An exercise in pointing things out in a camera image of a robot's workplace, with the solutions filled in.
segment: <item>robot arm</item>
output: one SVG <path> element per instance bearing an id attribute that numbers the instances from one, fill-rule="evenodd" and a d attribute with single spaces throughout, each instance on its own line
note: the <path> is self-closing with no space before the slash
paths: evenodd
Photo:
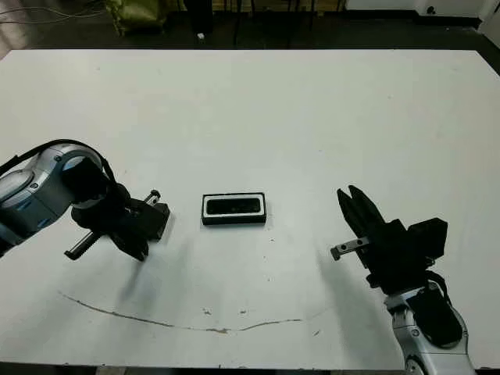
<path id="1" fill-rule="evenodd" d="M 54 223 L 70 205 L 73 219 L 91 229 L 65 252 L 73 260 L 104 234 L 139 260 L 148 254 L 147 240 L 161 238 L 170 211 L 158 203 L 159 193 L 145 202 L 132 199 L 93 148 L 52 141 L 0 166 L 0 176 L 29 158 L 24 168 L 0 178 L 0 255 Z"/>
<path id="2" fill-rule="evenodd" d="M 407 230 L 386 223 L 377 207 L 354 186 L 352 197 L 337 192 L 344 218 L 358 239 L 331 249 L 339 260 L 356 252 L 370 271 L 372 288 L 387 295 L 385 305 L 402 348 L 407 374 L 475 374 L 467 353 L 466 325 L 453 309 L 445 280 L 427 268 L 444 255 L 448 224 L 431 219 Z"/>

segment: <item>scuff mark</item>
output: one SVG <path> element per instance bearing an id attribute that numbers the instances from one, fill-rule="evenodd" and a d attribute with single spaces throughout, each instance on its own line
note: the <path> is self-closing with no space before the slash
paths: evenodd
<path id="1" fill-rule="evenodd" d="M 103 313 L 106 315 L 116 316 L 119 318 L 124 318 L 124 319 L 129 319 L 129 320 L 136 320 L 136 321 L 142 322 L 142 323 L 155 324 L 156 326 L 161 326 L 161 327 L 165 327 L 165 328 L 174 328 L 174 329 L 178 329 L 178 330 L 196 330 L 196 331 L 205 331 L 205 332 L 215 332 L 217 334 L 228 334 L 230 332 L 244 332 L 246 330 L 253 330 L 254 328 L 257 328 L 257 327 L 268 326 L 268 325 L 273 325 L 273 324 L 302 322 L 302 319 L 271 320 L 269 322 L 262 322 L 262 323 L 254 324 L 252 326 L 243 327 L 243 328 L 199 328 L 199 327 L 176 326 L 175 324 L 170 324 L 170 323 L 166 323 L 166 322 L 159 322 L 157 320 L 139 318 L 138 316 L 126 315 L 126 314 L 122 314 L 122 313 L 116 312 L 116 311 L 109 311 L 109 310 L 101 309 L 99 307 L 89 305 L 88 303 L 85 303 L 79 299 L 73 298 L 69 295 L 66 295 L 66 294 L 62 293 L 61 291 L 58 291 L 58 293 L 61 296 L 63 296 L 65 299 L 67 299 L 71 302 L 75 302 L 80 306 L 83 306 L 83 307 L 90 309 L 92 311 L 96 311 L 98 313 Z"/>
<path id="2" fill-rule="evenodd" d="M 274 320 L 271 322 L 263 322 L 263 323 L 259 323 L 259 324 L 254 324 L 253 326 L 240 328 L 239 331 L 252 330 L 254 328 L 261 327 L 261 326 L 269 326 L 271 324 L 281 324 L 281 323 L 286 323 L 286 322 L 302 322 L 302 319 L 285 319 L 285 320 Z"/>

